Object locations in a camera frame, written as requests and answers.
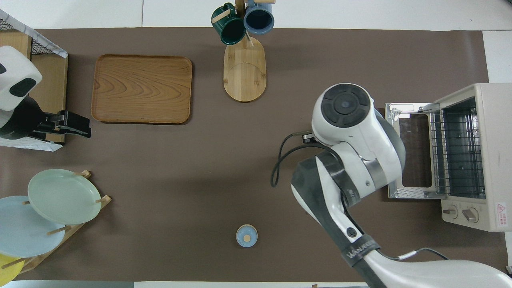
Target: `wooden tray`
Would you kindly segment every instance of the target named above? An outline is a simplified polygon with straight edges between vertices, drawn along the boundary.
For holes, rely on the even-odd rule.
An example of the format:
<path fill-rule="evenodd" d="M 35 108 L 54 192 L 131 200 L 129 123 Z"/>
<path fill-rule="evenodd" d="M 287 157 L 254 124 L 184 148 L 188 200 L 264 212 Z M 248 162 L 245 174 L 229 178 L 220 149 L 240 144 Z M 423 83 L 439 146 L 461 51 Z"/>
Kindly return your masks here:
<path fill-rule="evenodd" d="M 91 113 L 117 123 L 181 124 L 190 114 L 192 63 L 178 56 L 98 58 Z"/>

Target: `toaster oven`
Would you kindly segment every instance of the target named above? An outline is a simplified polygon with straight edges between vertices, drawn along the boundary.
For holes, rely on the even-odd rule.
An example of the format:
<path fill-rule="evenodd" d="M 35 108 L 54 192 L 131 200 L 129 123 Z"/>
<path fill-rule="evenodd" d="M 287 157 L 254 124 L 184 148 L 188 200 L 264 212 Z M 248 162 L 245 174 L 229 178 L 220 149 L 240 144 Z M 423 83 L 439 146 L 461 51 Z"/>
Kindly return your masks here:
<path fill-rule="evenodd" d="M 441 199 L 444 221 L 512 231 L 510 107 L 509 83 L 473 84 L 433 103 L 386 104 L 406 146 L 406 168 L 389 197 Z"/>

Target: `blue lid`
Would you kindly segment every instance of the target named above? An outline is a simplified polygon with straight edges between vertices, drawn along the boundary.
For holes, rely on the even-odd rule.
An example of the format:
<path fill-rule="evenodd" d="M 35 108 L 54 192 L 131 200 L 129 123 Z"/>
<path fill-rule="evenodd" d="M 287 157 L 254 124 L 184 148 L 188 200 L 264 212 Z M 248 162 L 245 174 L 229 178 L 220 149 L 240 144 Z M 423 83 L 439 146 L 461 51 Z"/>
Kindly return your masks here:
<path fill-rule="evenodd" d="M 237 242 L 240 246 L 249 248 L 256 244 L 258 240 L 258 232 L 252 225 L 245 224 L 238 228 Z"/>

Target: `yellow plate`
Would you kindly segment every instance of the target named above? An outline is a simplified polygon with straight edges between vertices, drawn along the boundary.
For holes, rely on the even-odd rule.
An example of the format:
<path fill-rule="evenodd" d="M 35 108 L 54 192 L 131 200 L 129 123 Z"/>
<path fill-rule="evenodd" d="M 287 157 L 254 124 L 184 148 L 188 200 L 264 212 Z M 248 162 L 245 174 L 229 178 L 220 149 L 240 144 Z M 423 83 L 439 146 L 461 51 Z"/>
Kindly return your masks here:
<path fill-rule="evenodd" d="M 2 269 L 2 266 L 12 261 L 15 261 L 19 258 L 5 256 L 0 254 L 0 287 L 12 281 L 12 279 L 16 278 L 25 264 L 25 261 L 14 264 L 13 266 L 9 266 L 7 268 Z"/>

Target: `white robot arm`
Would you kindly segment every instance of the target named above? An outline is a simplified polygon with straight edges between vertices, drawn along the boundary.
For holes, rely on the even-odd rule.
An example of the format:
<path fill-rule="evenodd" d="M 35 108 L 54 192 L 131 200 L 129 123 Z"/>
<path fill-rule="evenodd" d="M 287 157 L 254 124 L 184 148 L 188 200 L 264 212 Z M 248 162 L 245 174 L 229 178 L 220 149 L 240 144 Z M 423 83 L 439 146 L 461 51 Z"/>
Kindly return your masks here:
<path fill-rule="evenodd" d="M 44 140 L 47 133 L 90 138 L 88 118 L 67 110 L 43 112 L 28 96 L 41 80 L 41 73 L 23 54 L 10 46 L 0 47 L 0 138 Z"/>
<path fill-rule="evenodd" d="M 298 164 L 293 194 L 369 287 L 512 287 L 506 274 L 476 262 L 390 259 L 350 217 L 347 208 L 398 178 L 405 161 L 403 143 L 365 89 L 349 83 L 328 88 L 316 102 L 312 127 L 330 149 Z"/>

